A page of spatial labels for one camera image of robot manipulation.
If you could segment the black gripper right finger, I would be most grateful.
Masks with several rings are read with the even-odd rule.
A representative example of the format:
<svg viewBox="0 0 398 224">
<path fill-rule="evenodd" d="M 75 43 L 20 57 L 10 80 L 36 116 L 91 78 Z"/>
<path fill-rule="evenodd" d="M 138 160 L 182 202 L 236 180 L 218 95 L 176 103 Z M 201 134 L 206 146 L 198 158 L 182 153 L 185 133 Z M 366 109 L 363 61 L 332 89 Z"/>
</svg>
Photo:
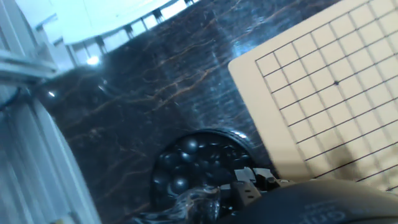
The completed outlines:
<svg viewBox="0 0 398 224">
<path fill-rule="evenodd" d="M 244 167 L 234 170 L 234 173 L 236 181 L 230 184 L 234 209 L 243 209 L 260 199 L 264 193 L 280 187 L 269 169 Z"/>
</svg>

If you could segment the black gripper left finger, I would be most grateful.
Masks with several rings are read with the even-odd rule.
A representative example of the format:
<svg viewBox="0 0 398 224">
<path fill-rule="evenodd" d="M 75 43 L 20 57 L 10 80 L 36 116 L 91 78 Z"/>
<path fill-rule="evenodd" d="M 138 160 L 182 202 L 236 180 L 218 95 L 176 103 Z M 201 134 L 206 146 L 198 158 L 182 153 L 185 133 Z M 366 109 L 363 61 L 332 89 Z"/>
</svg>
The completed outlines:
<svg viewBox="0 0 398 224">
<path fill-rule="evenodd" d="M 173 207 L 161 212 L 141 213 L 132 219 L 138 224 L 216 223 L 220 214 L 219 187 L 195 187 L 177 197 Z"/>
</svg>

